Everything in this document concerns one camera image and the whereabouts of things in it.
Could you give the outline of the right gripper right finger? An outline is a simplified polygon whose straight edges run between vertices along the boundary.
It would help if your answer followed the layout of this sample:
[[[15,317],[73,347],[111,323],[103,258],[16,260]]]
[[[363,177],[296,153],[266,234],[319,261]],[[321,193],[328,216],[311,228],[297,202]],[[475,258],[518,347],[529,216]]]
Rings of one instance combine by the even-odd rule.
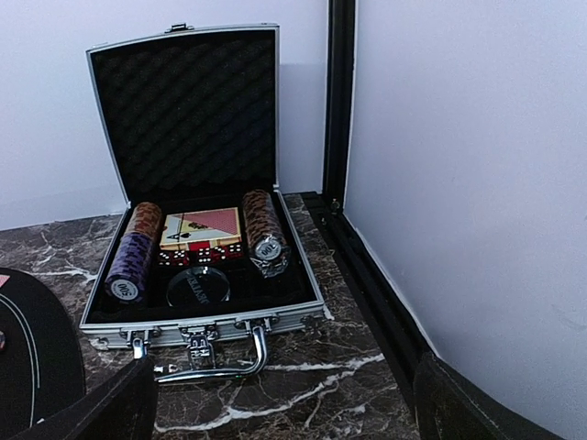
[[[414,380],[415,418],[422,439],[557,439],[510,411],[430,352]]]

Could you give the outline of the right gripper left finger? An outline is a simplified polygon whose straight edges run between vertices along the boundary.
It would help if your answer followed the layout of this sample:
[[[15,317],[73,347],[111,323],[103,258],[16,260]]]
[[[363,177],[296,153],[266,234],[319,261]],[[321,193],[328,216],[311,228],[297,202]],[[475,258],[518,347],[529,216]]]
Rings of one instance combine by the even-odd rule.
[[[153,361],[135,359],[75,404],[19,433],[19,439],[150,439],[159,386]]]

